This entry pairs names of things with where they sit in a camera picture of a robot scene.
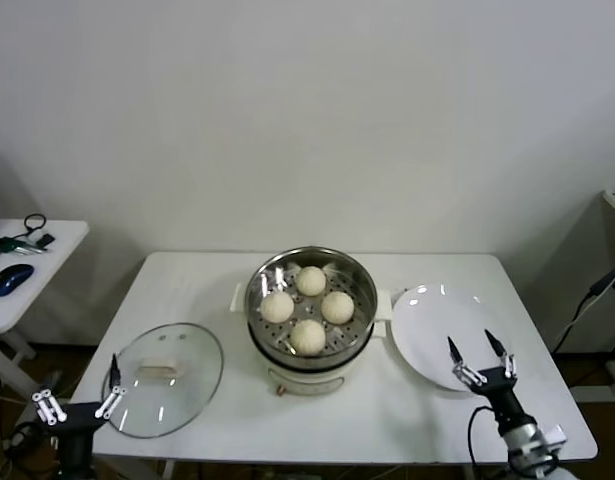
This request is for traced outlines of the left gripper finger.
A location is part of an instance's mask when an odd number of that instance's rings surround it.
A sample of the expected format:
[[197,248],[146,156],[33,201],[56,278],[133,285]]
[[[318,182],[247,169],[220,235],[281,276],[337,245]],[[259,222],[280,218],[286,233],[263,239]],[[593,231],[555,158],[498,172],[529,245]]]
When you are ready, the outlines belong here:
[[65,423],[67,414],[50,389],[42,389],[32,394],[32,402],[40,420],[47,425]]
[[121,387],[121,372],[115,354],[112,355],[108,370],[107,385],[109,393],[94,413],[94,417],[97,419],[110,419],[125,394],[125,389]]

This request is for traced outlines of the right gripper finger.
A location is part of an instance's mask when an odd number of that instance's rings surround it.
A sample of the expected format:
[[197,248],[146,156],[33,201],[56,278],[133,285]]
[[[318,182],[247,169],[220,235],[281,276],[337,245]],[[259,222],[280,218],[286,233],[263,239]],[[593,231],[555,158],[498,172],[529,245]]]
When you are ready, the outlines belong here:
[[453,362],[452,372],[456,378],[468,388],[481,387],[486,384],[486,377],[469,367],[460,354],[451,337],[448,338],[450,357]]
[[498,340],[488,329],[485,330],[486,337],[503,367],[504,376],[508,379],[515,378],[515,358],[510,355],[502,342]]

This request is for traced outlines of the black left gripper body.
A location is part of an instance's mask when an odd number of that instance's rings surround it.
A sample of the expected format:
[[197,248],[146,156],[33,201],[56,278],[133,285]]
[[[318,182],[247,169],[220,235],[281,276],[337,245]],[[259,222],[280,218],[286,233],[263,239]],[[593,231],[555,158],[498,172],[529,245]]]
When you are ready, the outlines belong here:
[[102,403],[70,403],[63,406],[67,418],[51,427],[51,436],[58,439],[58,459],[62,468],[89,468],[92,465],[93,438],[105,424],[96,416]]

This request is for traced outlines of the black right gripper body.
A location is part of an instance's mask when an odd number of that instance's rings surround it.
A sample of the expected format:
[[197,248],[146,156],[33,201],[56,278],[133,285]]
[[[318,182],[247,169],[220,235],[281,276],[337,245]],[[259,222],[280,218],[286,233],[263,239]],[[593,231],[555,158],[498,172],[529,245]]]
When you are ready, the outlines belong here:
[[494,411],[499,428],[518,428],[525,424],[525,411],[514,393],[517,380],[507,378],[502,367],[481,370],[487,382],[480,387]]

